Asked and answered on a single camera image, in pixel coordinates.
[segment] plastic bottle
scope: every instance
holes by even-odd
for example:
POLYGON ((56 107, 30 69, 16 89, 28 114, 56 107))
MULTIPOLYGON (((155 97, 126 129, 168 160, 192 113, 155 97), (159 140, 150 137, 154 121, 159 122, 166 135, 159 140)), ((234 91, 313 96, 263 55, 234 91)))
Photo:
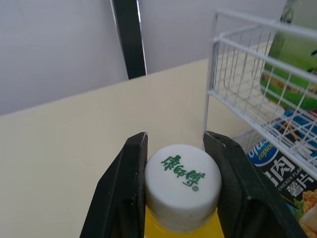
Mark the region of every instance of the plastic bottle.
POLYGON ((215 213, 221 175, 207 153, 170 145, 145 168, 146 238, 223 238, 215 213))

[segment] snack bag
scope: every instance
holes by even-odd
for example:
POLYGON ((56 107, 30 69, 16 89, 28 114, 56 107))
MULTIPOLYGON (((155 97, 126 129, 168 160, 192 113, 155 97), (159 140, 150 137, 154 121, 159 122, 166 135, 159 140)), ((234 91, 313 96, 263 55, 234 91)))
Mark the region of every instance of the snack bag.
MULTIPOLYGON (((292 114, 293 112, 290 110, 285 112, 287 116, 292 114)), ((307 124, 303 116, 295 116, 293 120, 299 124, 307 124)), ((284 132, 284 128, 278 125, 275 128, 280 133, 284 132)), ((295 130, 286 137, 296 143, 304 135, 295 130)), ((317 155, 314 143, 307 143, 301 154, 312 157, 317 155)), ((247 157, 272 181, 307 236, 317 238, 317 181, 285 157, 266 139, 247 153, 247 157)))

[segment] chinese characters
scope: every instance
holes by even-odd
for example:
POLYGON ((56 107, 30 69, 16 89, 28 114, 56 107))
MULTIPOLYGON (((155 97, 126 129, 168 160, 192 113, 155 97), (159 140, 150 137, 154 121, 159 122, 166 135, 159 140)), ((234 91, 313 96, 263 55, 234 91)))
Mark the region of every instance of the chinese characters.
POLYGON ((196 186, 200 179, 203 179, 206 174, 198 173, 195 170, 187 172, 183 165, 180 165, 181 157, 176 155, 175 157, 168 157, 166 160, 162 161, 161 164, 164 166, 164 170, 173 170, 177 178, 185 176, 187 181, 183 182, 186 186, 192 187, 193 191, 198 191, 199 188, 196 186))

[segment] cream countertop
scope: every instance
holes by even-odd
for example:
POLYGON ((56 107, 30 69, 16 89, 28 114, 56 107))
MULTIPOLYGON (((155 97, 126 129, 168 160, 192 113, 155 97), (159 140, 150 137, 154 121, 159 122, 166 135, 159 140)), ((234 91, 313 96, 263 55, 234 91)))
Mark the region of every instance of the cream countertop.
MULTIPOLYGON (((0 237, 77 238, 125 140, 202 145, 207 60, 0 117, 0 237)), ((250 129, 211 97, 208 130, 250 129)))

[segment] white bottle cap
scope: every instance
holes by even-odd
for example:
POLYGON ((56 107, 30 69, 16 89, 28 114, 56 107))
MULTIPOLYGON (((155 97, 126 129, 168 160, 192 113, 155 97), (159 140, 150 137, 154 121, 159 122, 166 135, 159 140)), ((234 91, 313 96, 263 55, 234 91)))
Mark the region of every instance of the white bottle cap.
POLYGON ((214 214, 221 175, 210 155, 191 145, 170 145, 145 167, 146 203, 166 229, 188 232, 214 214))

